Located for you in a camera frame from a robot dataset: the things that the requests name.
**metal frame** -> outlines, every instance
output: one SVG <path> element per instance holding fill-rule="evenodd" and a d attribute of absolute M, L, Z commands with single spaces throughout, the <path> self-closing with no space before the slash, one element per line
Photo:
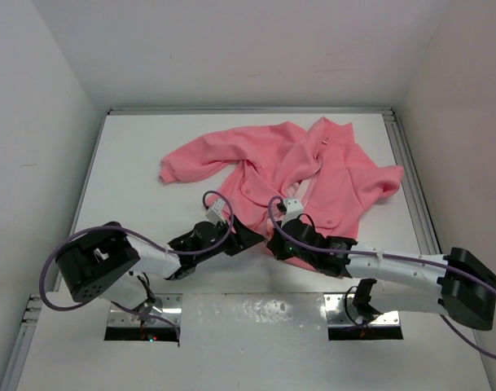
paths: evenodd
<path fill-rule="evenodd" d="M 160 114 L 234 114 L 234 113 L 354 113 L 354 114 L 381 114 L 384 118 L 385 127 L 387 129 L 389 141 L 393 149 L 393 155 L 396 162 L 402 165 L 405 169 L 406 177 L 403 180 L 403 191 L 405 192 L 407 206 L 410 211 L 410 217 L 414 224 L 416 239 L 418 240 L 419 249 L 422 253 L 435 254 L 439 253 L 439 244 L 437 237 L 432 227 L 432 221 L 428 214 L 427 205 L 419 180 L 416 175 L 415 166 L 410 155 L 409 147 L 404 135 L 403 129 L 398 124 L 396 114 L 391 108 L 323 108 L 323 107 L 247 107 L 247 108 L 113 108 L 108 112 L 109 116 L 133 116 L 133 115 L 160 115 Z M 99 141 L 103 132 L 105 120 L 99 130 L 97 142 L 94 146 L 94 152 L 90 161 L 90 166 L 86 175 L 86 180 L 83 185 L 80 200 L 77 206 L 76 214 L 72 222 L 71 233 L 74 232 L 81 205 L 86 193 L 86 187 L 90 180 L 90 174 L 94 165 L 94 160 L 98 151 Z M 58 277 L 55 284 L 55 290 L 59 289 L 61 278 Z M 29 303 L 41 300 L 37 296 L 32 296 Z M 32 322 L 25 319 L 22 321 L 20 333 L 15 342 L 15 347 L 12 351 L 11 360 L 7 367 L 7 371 L 2 382 L 1 391 L 15 391 L 20 381 L 21 372 L 23 371 L 24 362 L 29 352 L 34 329 L 36 327 L 37 317 L 39 312 L 34 311 L 35 319 Z"/>

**pink cloth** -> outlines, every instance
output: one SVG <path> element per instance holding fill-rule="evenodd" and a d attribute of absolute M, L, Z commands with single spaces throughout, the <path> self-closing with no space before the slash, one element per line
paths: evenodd
<path fill-rule="evenodd" d="M 403 175 L 400 166 L 377 167 L 354 142 L 351 124 L 326 118 L 309 132 L 284 122 L 205 134 L 161 164 L 165 183 L 201 181 L 237 164 L 218 190 L 240 221 L 263 235 L 272 231 L 267 222 L 270 198 L 292 196 L 301 181 L 312 178 L 303 203 L 317 231 L 356 239 L 359 218 L 379 198 L 396 193 Z M 210 196 L 208 204 L 216 198 Z M 296 258 L 290 263 L 312 270 Z"/>

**sleeve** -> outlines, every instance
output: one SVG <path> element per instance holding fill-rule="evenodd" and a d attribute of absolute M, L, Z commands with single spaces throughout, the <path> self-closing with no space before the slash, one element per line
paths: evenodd
<path fill-rule="evenodd" d="M 402 184 L 403 167 L 378 167 L 357 144 L 347 147 L 345 163 L 354 193 L 364 210 L 368 210 L 379 198 L 395 194 Z"/>
<path fill-rule="evenodd" d="M 165 183 L 197 182 L 240 160 L 263 168 L 278 159 L 275 152 L 283 152 L 304 135 L 305 130 L 291 122 L 205 134 L 164 157 L 160 177 Z"/>

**gray wall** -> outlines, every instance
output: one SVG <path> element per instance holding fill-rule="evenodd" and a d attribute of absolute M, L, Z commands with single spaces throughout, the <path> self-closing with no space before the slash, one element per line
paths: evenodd
<path fill-rule="evenodd" d="M 442 247 L 496 272 L 496 0 L 450 4 L 400 115 Z M 479 337 L 496 352 L 496 319 Z"/>
<path fill-rule="evenodd" d="M 0 384 L 45 257 L 72 223 L 100 121 L 30 0 L 0 1 Z"/>
<path fill-rule="evenodd" d="M 99 108 L 400 103 L 446 0 L 33 0 Z"/>

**pink jacket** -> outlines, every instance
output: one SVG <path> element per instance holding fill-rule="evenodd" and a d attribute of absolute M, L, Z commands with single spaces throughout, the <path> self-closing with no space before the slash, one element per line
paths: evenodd
<path fill-rule="evenodd" d="M 377 167 L 354 142 L 351 124 L 326 118 L 309 132 L 284 122 L 205 134 L 161 164 L 165 183 L 201 181 L 237 164 L 218 190 L 240 221 L 263 235 L 272 231 L 268 201 L 281 195 L 300 198 L 322 234 L 356 239 L 358 219 L 380 197 L 393 195 L 403 175 L 399 166 Z M 210 196 L 208 203 L 216 198 Z M 296 258 L 291 263 L 311 269 Z"/>

